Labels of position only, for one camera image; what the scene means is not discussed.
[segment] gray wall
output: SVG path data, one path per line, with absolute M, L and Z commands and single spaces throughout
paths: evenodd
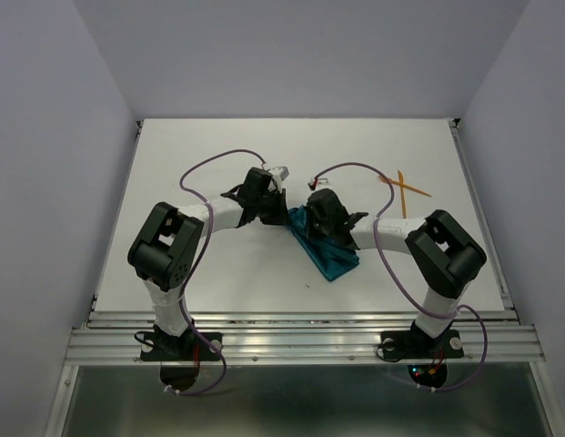
M 461 134 L 510 294 L 565 409 L 565 0 L 530 3 Z
M 137 117 L 459 117 L 526 0 L 75 0 Z
M 68 0 L 0 2 L 0 436 L 43 435 L 135 123 Z

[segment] blue cloth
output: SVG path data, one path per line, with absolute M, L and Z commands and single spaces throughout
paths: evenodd
M 358 266 L 355 250 L 339 246 L 333 239 L 307 239 L 307 212 L 304 207 L 292 208 L 290 230 L 322 275 L 330 282 Z

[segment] wooden stick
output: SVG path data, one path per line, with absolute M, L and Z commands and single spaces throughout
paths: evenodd
M 383 179 L 381 176 L 379 176 L 379 180 L 384 184 L 387 184 L 385 179 Z M 392 178 L 389 178 L 389 182 L 391 182 L 393 185 L 397 185 L 398 187 L 400 186 L 399 182 L 397 180 L 393 180 Z M 432 197 L 431 194 L 427 193 L 426 191 L 422 191 L 421 189 L 412 187 L 411 185 L 403 184 L 403 188 L 421 194 L 422 196 L 428 196 L 429 198 Z
M 403 183 L 403 173 L 398 170 L 399 177 L 399 192 L 401 193 L 401 212 L 403 213 L 403 218 L 408 217 L 408 212 L 406 210 L 406 195 L 405 195 L 405 184 Z

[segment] white tabletop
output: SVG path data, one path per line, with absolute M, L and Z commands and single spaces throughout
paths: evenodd
M 462 173 L 447 120 L 390 119 L 150 119 L 138 141 L 126 193 L 96 302 L 97 311 L 149 311 L 145 286 L 126 255 L 151 208 L 198 203 L 179 189 L 181 175 L 197 162 L 231 148 L 250 148 L 274 165 L 288 166 L 288 207 L 308 198 L 307 182 L 320 170 L 344 161 L 375 166 L 392 178 L 398 169 L 407 184 L 430 193 L 406 191 L 408 216 L 445 209 L 484 248 L 476 211 Z M 191 175 L 187 185 L 215 197 L 241 183 L 259 162 L 234 155 Z M 328 174 L 349 212 L 375 214 L 388 187 L 363 168 Z M 385 217 L 400 218 L 399 190 Z M 212 237 L 187 290 L 192 311 L 219 312 L 398 312 L 413 310 L 385 271 L 375 250 L 359 252 L 360 265 L 327 282 L 289 230 L 259 220 Z M 422 300 L 427 286 L 412 257 L 388 254 L 409 292 Z M 477 310 L 503 310 L 490 262 L 463 302 Z

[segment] glass panel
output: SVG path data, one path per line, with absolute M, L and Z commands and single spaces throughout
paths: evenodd
M 391 368 L 406 375 L 406 369 Z M 202 370 L 204 380 L 218 369 Z M 474 366 L 449 367 L 449 383 Z M 550 435 L 527 363 L 487 364 L 450 393 L 415 390 L 387 366 L 232 369 L 211 394 L 163 393 L 158 368 L 81 369 L 65 436 Z

